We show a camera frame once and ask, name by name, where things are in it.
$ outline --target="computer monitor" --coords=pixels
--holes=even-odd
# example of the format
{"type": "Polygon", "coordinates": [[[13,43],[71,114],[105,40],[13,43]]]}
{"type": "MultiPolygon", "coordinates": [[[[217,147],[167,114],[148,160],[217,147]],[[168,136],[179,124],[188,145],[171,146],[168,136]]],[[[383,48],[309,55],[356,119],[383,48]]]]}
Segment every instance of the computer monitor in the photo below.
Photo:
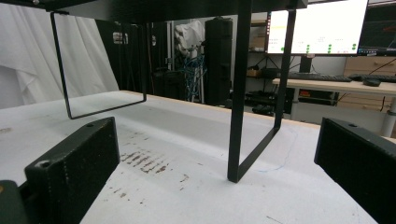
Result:
{"type": "Polygon", "coordinates": [[[396,56],[396,2],[369,4],[358,48],[361,56],[396,56]]]}
{"type": "MultiPolygon", "coordinates": [[[[356,55],[367,0],[326,1],[298,9],[294,28],[292,55],[356,55]]],[[[265,52],[282,54],[287,11],[268,13],[265,52]]]]}

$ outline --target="shelf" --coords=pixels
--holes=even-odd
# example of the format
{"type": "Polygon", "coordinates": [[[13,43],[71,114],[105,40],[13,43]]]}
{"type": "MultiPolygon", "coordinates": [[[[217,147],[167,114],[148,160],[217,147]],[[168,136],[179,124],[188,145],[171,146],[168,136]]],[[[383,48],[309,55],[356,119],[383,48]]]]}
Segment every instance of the shelf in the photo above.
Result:
{"type": "Polygon", "coordinates": [[[250,27],[265,27],[267,26],[267,20],[255,20],[251,21],[250,27]]]}
{"type": "MultiPolygon", "coordinates": [[[[103,21],[145,23],[238,14],[238,0],[42,0],[47,11],[103,21]]],[[[307,0],[254,0],[252,12],[304,8],[307,0]]]]}

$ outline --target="desk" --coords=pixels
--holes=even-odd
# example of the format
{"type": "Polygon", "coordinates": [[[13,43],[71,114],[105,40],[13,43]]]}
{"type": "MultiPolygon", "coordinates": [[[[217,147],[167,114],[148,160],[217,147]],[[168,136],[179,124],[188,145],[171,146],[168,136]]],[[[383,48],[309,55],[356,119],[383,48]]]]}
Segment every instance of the desk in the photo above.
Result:
{"type": "MultiPolygon", "coordinates": [[[[276,78],[273,81],[274,84],[279,84],[279,79],[276,78]]],[[[299,89],[309,89],[315,91],[340,91],[346,93],[358,93],[358,94],[376,94],[381,96],[390,96],[392,99],[392,106],[389,110],[391,113],[396,113],[396,83],[382,82],[379,87],[364,86],[362,82],[328,82],[328,81],[311,81],[311,80],[296,80],[289,79],[288,87],[294,88],[293,105],[291,109],[291,119],[295,119],[294,115],[297,110],[299,89]]],[[[381,134],[390,137],[396,116],[387,114],[383,120],[381,134]]]]}
{"type": "MultiPolygon", "coordinates": [[[[139,97],[110,92],[71,99],[71,105],[85,112],[139,97]]],[[[64,101],[0,110],[0,179],[20,185],[27,164],[84,124],[110,116],[121,162],[82,223],[375,223],[314,164],[317,125],[284,120],[234,184],[226,177],[231,111],[154,96],[74,120],[64,101]]],[[[273,123],[245,114],[243,158],[273,123]]]]}

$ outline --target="black device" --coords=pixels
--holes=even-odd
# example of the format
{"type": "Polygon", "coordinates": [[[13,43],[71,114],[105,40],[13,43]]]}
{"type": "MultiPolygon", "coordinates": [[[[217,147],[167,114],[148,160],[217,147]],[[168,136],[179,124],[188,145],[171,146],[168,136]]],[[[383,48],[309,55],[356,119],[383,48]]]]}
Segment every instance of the black device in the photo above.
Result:
{"type": "Polygon", "coordinates": [[[314,162],[378,223],[396,223],[396,145],[324,118],[314,162]]]}
{"type": "Polygon", "coordinates": [[[363,80],[364,86],[379,87],[380,84],[381,84],[381,81],[378,79],[366,78],[363,80]]]}
{"type": "Polygon", "coordinates": [[[205,22],[205,103],[224,105],[230,98],[233,21],[216,17],[205,22]]]}
{"type": "Polygon", "coordinates": [[[396,2],[372,3],[367,7],[358,54],[396,56],[396,2]]]}
{"type": "Polygon", "coordinates": [[[351,74],[348,76],[348,78],[354,81],[363,81],[364,79],[377,79],[382,82],[396,83],[396,76],[351,74]]]}
{"type": "Polygon", "coordinates": [[[25,168],[19,188],[0,181],[0,223],[79,223],[120,163],[114,118],[88,123],[25,168]]]}
{"type": "Polygon", "coordinates": [[[184,100],[186,94],[185,78],[179,71],[157,69],[153,73],[154,94],[167,98],[184,100]]]}

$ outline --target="white tabletop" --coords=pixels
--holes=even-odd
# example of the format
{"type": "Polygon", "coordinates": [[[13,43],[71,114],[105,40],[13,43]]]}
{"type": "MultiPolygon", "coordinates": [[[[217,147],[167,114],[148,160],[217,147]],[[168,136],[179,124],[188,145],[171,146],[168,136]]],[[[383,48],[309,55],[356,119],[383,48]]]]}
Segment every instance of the white tabletop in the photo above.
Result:
{"type": "MultiPolygon", "coordinates": [[[[84,111],[138,99],[111,92],[71,103],[84,111]]],[[[110,116],[121,163],[82,223],[375,223],[314,164],[318,126],[284,120],[234,184],[226,178],[230,111],[151,96],[77,120],[67,118],[64,101],[0,110],[0,179],[21,184],[27,164],[85,123],[110,116]]],[[[242,157],[273,122],[245,115],[242,157]]]]}
{"type": "MultiPolygon", "coordinates": [[[[278,85],[280,79],[276,78],[273,83],[278,85]]],[[[340,91],[359,94],[377,94],[396,97],[396,83],[381,82],[379,87],[369,87],[362,82],[330,82],[288,79],[289,88],[306,88],[317,91],[340,91]]]]}

